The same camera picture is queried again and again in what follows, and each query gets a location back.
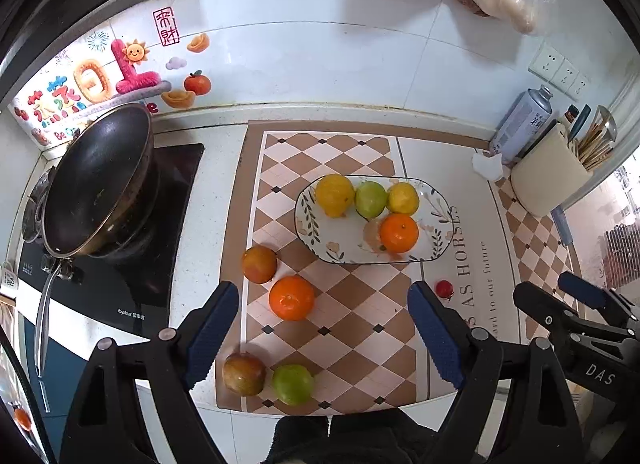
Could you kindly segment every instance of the white wall socket panel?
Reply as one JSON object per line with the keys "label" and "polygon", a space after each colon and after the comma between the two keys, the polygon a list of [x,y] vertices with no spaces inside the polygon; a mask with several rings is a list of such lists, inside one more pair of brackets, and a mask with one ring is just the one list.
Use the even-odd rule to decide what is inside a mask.
{"label": "white wall socket panel", "polygon": [[578,77],[578,69],[571,64],[571,61],[565,59],[558,68],[558,72],[551,78],[551,84],[556,88],[560,88],[563,92],[567,92],[569,87],[574,84],[575,78]]}
{"label": "white wall socket panel", "polygon": [[577,78],[575,78],[574,84],[572,84],[569,89],[566,91],[566,95],[571,97],[573,100],[580,100],[580,98],[584,95],[584,92],[589,88],[590,81],[583,74],[579,74]]}
{"label": "white wall socket panel", "polygon": [[529,65],[529,72],[540,76],[545,81],[551,79],[560,69],[564,61],[564,56],[551,45],[543,43],[538,51],[538,55]]}

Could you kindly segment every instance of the utensil holder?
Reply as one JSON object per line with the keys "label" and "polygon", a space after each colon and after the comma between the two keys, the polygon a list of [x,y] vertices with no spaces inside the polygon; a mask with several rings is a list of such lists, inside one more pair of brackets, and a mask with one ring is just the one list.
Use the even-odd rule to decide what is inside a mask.
{"label": "utensil holder", "polygon": [[544,217],[580,189],[592,173],[571,152],[566,128],[558,123],[511,171],[511,186],[522,206]]}

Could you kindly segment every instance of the crumpled white tissue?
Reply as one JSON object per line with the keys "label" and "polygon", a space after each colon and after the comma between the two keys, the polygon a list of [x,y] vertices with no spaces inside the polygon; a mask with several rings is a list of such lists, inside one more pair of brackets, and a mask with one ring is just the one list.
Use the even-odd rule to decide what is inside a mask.
{"label": "crumpled white tissue", "polygon": [[474,153],[472,160],[474,171],[491,182],[504,177],[502,172],[502,153],[493,157],[485,157],[482,153]]}

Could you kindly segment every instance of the plate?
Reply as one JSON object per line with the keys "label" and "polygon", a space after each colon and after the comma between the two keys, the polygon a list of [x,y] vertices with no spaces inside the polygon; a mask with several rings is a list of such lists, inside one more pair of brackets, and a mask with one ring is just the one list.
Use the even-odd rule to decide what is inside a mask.
{"label": "plate", "polygon": [[444,196],[420,179],[374,176],[346,176],[354,188],[367,181],[379,183],[385,190],[398,182],[408,182],[418,192],[420,207],[413,214],[420,234],[414,247],[406,253],[390,253],[380,242],[378,228],[389,214],[385,209],[380,216],[367,220],[361,217],[355,206],[350,206],[344,216],[332,219],[316,204],[314,180],[300,192],[296,201],[295,219],[298,238],[318,258],[329,263],[402,263],[433,261],[447,250],[454,232],[449,204]]}

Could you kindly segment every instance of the cloud sticker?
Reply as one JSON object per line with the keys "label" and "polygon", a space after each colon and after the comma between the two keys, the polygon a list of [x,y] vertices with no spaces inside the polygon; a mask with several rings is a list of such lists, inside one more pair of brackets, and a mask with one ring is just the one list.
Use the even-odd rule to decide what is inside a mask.
{"label": "cloud sticker", "polygon": [[184,68],[187,66],[187,60],[181,59],[176,56],[172,57],[169,62],[165,65],[167,70],[177,70],[178,68]]}

